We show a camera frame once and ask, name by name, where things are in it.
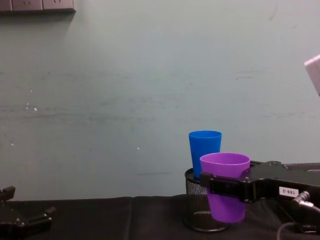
label sticker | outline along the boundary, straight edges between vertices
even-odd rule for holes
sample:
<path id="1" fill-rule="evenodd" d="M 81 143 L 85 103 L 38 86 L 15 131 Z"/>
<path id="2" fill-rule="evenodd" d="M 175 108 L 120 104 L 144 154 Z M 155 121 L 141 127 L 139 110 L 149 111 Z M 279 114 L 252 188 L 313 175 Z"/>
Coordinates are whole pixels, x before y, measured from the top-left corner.
<path id="1" fill-rule="evenodd" d="M 287 197 L 293 197 L 296 198 L 299 195 L 299 190 L 294 189 L 294 188 L 288 188 L 288 187 L 279 187 L 279 194 L 282 196 L 287 196 Z"/>

blue cup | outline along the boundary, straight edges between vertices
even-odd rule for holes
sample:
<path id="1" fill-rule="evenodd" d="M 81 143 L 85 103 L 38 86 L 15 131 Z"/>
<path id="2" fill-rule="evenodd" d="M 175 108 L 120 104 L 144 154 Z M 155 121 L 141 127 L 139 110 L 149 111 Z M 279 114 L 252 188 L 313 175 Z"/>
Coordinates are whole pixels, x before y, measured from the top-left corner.
<path id="1" fill-rule="evenodd" d="M 195 178 L 199 178 L 202 172 L 200 157 L 219 153 L 221 138 L 222 133 L 218 131 L 193 131 L 189 133 L 193 175 Z"/>

mesh pencil holder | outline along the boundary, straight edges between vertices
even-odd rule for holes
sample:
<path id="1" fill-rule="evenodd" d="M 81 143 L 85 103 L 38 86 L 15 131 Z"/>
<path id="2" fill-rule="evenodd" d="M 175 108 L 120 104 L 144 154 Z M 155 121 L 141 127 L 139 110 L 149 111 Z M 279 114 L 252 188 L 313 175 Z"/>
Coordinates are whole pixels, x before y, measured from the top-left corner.
<path id="1" fill-rule="evenodd" d="M 186 211 L 184 223 L 189 228 L 200 232 L 220 232 L 228 224 L 218 222 L 211 216 L 207 197 L 207 189 L 194 178 L 193 169 L 185 172 Z"/>

black table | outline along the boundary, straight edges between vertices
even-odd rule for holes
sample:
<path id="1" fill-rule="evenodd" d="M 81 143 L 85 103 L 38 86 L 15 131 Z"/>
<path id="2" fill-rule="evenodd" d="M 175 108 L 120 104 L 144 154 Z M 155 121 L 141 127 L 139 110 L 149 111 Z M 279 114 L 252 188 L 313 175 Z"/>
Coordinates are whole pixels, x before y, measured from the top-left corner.
<path id="1" fill-rule="evenodd" d="M 185 195 L 90 200 L 17 201 L 9 204 L 26 216 L 55 206 L 51 231 L 28 240 L 275 240 L 282 224 L 275 202 L 247 207 L 243 222 L 219 233 L 201 233 L 183 221 Z M 320 236 L 284 231 L 282 240 L 319 240 Z"/>

plastic cup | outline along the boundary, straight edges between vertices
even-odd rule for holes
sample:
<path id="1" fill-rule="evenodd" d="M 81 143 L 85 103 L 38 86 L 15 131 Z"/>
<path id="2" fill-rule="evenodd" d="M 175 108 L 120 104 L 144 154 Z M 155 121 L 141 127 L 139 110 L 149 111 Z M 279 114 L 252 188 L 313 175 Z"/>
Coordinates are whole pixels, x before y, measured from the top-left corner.
<path id="1" fill-rule="evenodd" d="M 202 172 L 200 157 L 220 152 L 222 133 L 218 131 L 193 131 L 189 133 L 193 175 L 200 177 Z"/>
<path id="2" fill-rule="evenodd" d="M 214 176 L 239 178 L 250 168 L 250 158 L 240 153 L 219 152 L 200 158 L 202 171 Z M 210 193 L 207 190 L 212 217 L 222 223 L 237 223 L 246 215 L 246 204 L 239 199 Z"/>

